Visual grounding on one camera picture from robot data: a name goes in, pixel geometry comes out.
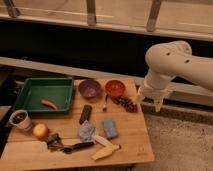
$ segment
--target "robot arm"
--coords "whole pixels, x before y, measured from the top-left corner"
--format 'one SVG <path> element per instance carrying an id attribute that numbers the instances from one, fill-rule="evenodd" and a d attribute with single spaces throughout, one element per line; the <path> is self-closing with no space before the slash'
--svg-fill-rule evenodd
<path id="1" fill-rule="evenodd" d="M 156 112 L 169 93 L 168 84 L 176 76 L 213 91 L 213 59 L 192 56 L 190 45 L 175 41 L 152 46 L 146 53 L 149 71 L 138 91 L 138 100 L 154 100 Z"/>

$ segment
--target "blue sponge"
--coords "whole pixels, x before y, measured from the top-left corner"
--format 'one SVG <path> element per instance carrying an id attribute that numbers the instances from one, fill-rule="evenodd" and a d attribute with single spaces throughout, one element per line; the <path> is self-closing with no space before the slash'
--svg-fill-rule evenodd
<path id="1" fill-rule="evenodd" d="M 107 139 L 112 139 L 118 136 L 118 131 L 115 126 L 113 119 L 106 119 L 103 121 L 104 132 Z"/>

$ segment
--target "green tray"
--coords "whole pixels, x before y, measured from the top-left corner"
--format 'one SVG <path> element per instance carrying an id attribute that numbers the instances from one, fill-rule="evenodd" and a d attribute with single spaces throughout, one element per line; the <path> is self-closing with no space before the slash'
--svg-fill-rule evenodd
<path id="1" fill-rule="evenodd" d="M 67 113 L 70 110 L 73 86 L 72 78 L 28 78 L 12 110 L 25 109 L 29 113 Z M 42 99 L 50 100 L 58 109 L 42 105 Z"/>

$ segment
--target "mug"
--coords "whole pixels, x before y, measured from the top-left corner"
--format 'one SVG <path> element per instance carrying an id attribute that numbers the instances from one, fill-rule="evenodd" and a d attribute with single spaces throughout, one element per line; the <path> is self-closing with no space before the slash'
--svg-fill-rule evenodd
<path id="1" fill-rule="evenodd" d="M 26 110 L 14 111 L 10 116 L 9 122 L 23 131 L 29 131 L 32 128 L 32 122 Z"/>

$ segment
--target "wooden tabletop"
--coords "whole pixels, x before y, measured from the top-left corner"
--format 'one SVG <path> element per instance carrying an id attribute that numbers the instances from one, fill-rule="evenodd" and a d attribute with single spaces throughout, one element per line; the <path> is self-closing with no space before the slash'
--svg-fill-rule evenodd
<path id="1" fill-rule="evenodd" d="M 134 80 L 131 78 L 119 80 L 126 86 L 124 96 L 133 99 L 136 95 Z M 105 136 L 102 121 L 112 118 L 115 121 L 119 136 L 111 140 L 111 142 L 120 144 L 122 148 L 110 157 L 94 161 L 91 156 L 103 147 L 100 144 L 75 151 L 72 154 L 50 152 L 45 142 L 38 141 L 32 135 L 13 128 L 0 159 L 0 170 L 42 170 L 126 165 L 154 160 L 144 116 L 139 104 L 137 113 L 128 113 L 122 106 L 114 104 L 111 99 L 108 99 L 108 110 L 103 113 L 104 92 L 101 97 L 88 101 L 78 92 L 78 84 L 81 81 L 75 80 L 75 93 L 69 114 L 31 115 L 31 119 L 34 123 L 48 125 L 51 133 L 59 133 L 64 144 L 74 144 L 80 142 L 77 132 L 80 127 L 79 118 L 82 108 L 85 104 L 90 104 L 93 107 L 90 122 L 96 126 L 99 135 Z M 109 80 L 98 79 L 97 81 L 100 82 L 104 89 L 104 85 Z"/>

